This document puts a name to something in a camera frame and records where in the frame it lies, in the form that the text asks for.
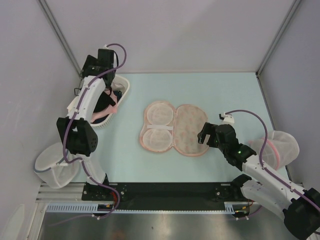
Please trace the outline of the floral mesh laundry bag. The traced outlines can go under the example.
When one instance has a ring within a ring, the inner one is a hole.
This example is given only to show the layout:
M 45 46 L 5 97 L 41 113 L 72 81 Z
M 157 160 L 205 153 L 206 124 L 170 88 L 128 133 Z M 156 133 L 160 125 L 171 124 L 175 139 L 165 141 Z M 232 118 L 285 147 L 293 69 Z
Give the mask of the floral mesh laundry bag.
M 155 101 L 144 110 L 139 142 L 154 153 L 174 148 L 183 156 L 199 157 L 209 149 L 198 143 L 198 133 L 207 121 L 207 114 L 198 106 L 183 104 L 175 108 L 167 101 Z

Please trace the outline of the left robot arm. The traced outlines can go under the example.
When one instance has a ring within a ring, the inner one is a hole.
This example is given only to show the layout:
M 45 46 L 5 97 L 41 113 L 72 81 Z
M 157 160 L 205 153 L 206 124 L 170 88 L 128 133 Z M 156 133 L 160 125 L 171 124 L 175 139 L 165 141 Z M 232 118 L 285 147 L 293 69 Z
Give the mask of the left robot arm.
M 64 162 L 79 164 L 87 177 L 82 191 L 83 201 L 104 201 L 116 193 L 110 187 L 99 160 L 92 155 L 98 146 L 92 123 L 110 116 L 117 109 L 118 99 L 112 83 L 117 69 L 122 66 L 117 53 L 109 45 L 98 49 L 97 57 L 88 55 L 80 72 L 83 85 L 78 99 L 67 116 L 56 122 Z

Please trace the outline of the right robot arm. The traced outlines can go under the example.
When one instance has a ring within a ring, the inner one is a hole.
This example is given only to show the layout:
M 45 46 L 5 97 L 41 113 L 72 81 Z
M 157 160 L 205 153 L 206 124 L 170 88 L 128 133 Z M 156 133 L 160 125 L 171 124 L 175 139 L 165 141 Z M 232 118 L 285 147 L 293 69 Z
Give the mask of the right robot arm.
M 221 151 L 226 161 L 243 172 L 241 183 L 230 188 L 231 196 L 253 200 L 278 216 L 297 239 L 306 240 L 320 231 L 320 193 L 281 176 L 249 146 L 239 143 L 229 124 L 206 122 L 197 135 L 199 144 Z

